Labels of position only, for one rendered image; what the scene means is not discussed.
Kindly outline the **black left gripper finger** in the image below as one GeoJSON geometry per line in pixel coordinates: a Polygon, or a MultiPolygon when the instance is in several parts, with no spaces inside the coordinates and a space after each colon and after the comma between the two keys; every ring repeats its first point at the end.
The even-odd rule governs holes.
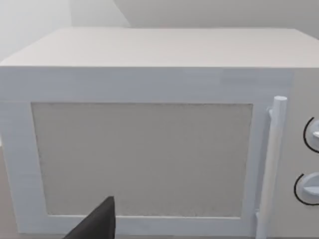
{"type": "Polygon", "coordinates": [[[114,196],[107,197],[62,239],[115,239],[114,196]]]}

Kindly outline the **pale microwave door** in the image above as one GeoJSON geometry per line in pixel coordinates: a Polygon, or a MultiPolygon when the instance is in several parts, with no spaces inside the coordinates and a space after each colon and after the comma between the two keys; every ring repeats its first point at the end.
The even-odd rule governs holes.
{"type": "Polygon", "coordinates": [[[0,66],[17,230],[65,234],[106,196],[128,236],[253,236],[265,124],[293,72],[0,66]]]}

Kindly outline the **pale microwave oven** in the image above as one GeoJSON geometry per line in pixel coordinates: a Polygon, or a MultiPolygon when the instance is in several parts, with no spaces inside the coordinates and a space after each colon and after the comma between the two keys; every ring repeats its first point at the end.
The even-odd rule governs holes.
{"type": "MultiPolygon", "coordinates": [[[[294,29],[66,28],[38,40],[0,66],[58,67],[264,67],[293,72],[278,162],[268,238],[318,238],[319,206],[296,200],[302,173],[319,172],[319,154],[303,141],[312,117],[319,120],[319,40],[294,29]]],[[[265,124],[267,144],[270,127],[265,124]]],[[[267,146],[259,166],[255,238],[267,146]]]]}

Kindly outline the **pale microwave knob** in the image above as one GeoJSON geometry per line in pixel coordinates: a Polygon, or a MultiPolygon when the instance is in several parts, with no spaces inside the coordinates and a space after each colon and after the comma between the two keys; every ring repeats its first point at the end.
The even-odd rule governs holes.
{"type": "Polygon", "coordinates": [[[312,117],[308,120],[303,130],[303,141],[310,151],[319,154],[319,119],[312,117]]]}
{"type": "Polygon", "coordinates": [[[298,176],[293,188],[294,197],[306,206],[319,206],[319,172],[298,176]]]}

